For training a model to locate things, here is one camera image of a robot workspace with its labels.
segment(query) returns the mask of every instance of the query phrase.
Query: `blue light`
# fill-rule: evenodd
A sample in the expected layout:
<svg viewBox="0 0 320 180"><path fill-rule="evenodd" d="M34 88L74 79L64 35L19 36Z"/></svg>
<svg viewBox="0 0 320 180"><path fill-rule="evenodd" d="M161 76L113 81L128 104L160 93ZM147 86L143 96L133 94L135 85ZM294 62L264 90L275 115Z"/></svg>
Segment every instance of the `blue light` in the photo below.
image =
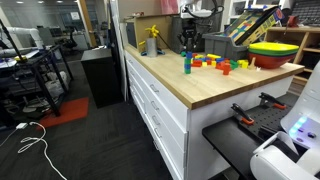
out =
<svg viewBox="0 0 320 180"><path fill-rule="evenodd" d="M292 134L295 134L296 132L297 132L296 129L291 129L291 130L290 130L290 133L292 133Z"/></svg>
<svg viewBox="0 0 320 180"><path fill-rule="evenodd" d="M299 121L298 122L300 122L300 123L302 123L302 124L304 124L306 121L307 121L307 117L305 117L305 116L302 116L300 119L299 119Z"/></svg>
<svg viewBox="0 0 320 180"><path fill-rule="evenodd" d="M298 124L298 123L296 123L296 124L294 125L294 127L297 128L297 129L301 128L301 126L302 126L302 124Z"/></svg>

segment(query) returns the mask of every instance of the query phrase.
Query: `drawer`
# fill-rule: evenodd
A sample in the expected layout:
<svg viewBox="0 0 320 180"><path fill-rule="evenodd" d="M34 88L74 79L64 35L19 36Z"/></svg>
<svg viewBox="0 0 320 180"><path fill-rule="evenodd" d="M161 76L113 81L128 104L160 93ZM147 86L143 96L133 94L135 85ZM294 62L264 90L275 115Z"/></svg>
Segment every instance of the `drawer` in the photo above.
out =
<svg viewBox="0 0 320 180"><path fill-rule="evenodd" d="M143 77L146 88L151 92L151 94L157 97L159 101L162 101L163 105L167 108L168 112L170 112L171 116L175 117L174 120L184 130L186 130L188 108L129 53L126 52L126 55L128 62L127 64L129 64L128 69L134 69L140 75L140 78Z"/></svg>
<svg viewBox="0 0 320 180"><path fill-rule="evenodd" d="M174 165L172 159L170 158L168 152L165 150L165 147L161 143L160 139L155 134L155 131L154 131L155 127L151 123L151 121L148 118L148 116L146 116L146 115L143 115L143 116L144 116L144 119L146 119L146 125L148 126L150 134L151 134L151 136L152 136L152 138L154 140L153 141L154 146L160 152L164 162L166 163L167 168L169 169L169 172L170 172L172 178L174 180L182 180L183 177L178 172L177 168L175 167L175 165Z"/></svg>
<svg viewBox="0 0 320 180"><path fill-rule="evenodd" d="M183 151L187 149L187 141L188 141L188 133L187 131L182 128L177 121L174 120L174 117L172 117L167 108L162 105L158 101L158 99L152 94L150 95L150 92L146 92L146 113L151 112L152 114L156 114L159 118L161 118L162 122L165 124L165 126L168 128L168 131L172 134L174 139L176 140L177 144L179 145L179 148Z"/></svg>
<svg viewBox="0 0 320 180"><path fill-rule="evenodd" d="M144 90L142 89L141 85L143 84L143 81L139 74L134 70L133 68L129 71L129 78L133 81L138 93L140 96L145 96Z"/></svg>
<svg viewBox="0 0 320 180"><path fill-rule="evenodd" d="M132 98L136 106L138 107L138 110L140 111L140 114L145 114L145 103L139 97L139 94L136 92L135 87L130 86L130 91L131 91Z"/></svg>
<svg viewBox="0 0 320 180"><path fill-rule="evenodd" d="M186 151L179 147L177 141L168 130L167 126L163 123L161 117L158 116L156 111L150 106L147 107L146 115L152 121L151 123L155 127L154 132L156 136L160 139L163 146L167 150L180 175L183 175L186 165Z"/></svg>

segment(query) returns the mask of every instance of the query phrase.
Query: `yellow plate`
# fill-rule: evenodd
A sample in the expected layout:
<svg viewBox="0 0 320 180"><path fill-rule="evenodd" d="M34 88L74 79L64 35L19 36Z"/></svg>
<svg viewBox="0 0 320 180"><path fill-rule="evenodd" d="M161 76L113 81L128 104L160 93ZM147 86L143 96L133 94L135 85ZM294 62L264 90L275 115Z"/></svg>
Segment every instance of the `yellow plate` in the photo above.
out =
<svg viewBox="0 0 320 180"><path fill-rule="evenodd" d="M298 50L299 46L291 44L281 44L272 42L260 42L249 45L249 49L267 50L267 51L290 51Z"/></svg>

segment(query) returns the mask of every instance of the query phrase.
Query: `wooden countertop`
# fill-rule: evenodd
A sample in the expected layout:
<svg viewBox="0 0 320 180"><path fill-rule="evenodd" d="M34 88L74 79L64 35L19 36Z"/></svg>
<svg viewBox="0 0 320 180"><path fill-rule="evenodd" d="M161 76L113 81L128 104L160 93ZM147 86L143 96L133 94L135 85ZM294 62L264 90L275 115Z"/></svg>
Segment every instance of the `wooden countertop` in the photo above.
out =
<svg viewBox="0 0 320 180"><path fill-rule="evenodd" d="M212 66L192 68L184 74L184 58L166 49L156 58L140 56L128 45L125 50L170 90L183 104L196 109L251 89L303 72L304 67L286 63L277 69L255 70L237 68L228 76Z"/></svg>

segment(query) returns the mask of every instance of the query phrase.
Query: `white cable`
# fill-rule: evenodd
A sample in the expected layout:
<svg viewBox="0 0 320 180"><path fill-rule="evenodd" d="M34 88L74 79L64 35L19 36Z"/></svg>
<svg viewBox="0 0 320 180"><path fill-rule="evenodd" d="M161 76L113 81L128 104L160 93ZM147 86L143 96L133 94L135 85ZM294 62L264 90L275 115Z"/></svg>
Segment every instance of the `white cable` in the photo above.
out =
<svg viewBox="0 0 320 180"><path fill-rule="evenodd" d="M10 134L9 134L9 136L0 144L0 147L9 139L9 137L14 133L14 132L16 132L17 131L17 129L15 129L14 131L12 131Z"/></svg>
<svg viewBox="0 0 320 180"><path fill-rule="evenodd" d="M36 123L36 122L30 122L29 124L30 125L36 124L36 125L40 126L43 129L43 135L40 138L37 138L37 137L26 137L26 138L22 139L21 143L24 143L24 142L27 142L27 141L30 141L30 140L34 140L34 141L32 143L29 143L29 144L23 146L21 149L19 149L18 153L23 153L24 151L29 149L32 145L38 143L39 141L43 141L45 143L45 145L46 145L46 147L44 148L43 153L44 153L45 157L47 158L47 160L49 161L51 167L61 176L62 179L67 180L67 178L65 178L60 173L60 171L52 164L50 158L47 155L48 143L47 143L46 140L43 139L44 136L46 135L46 129L41 124Z"/></svg>

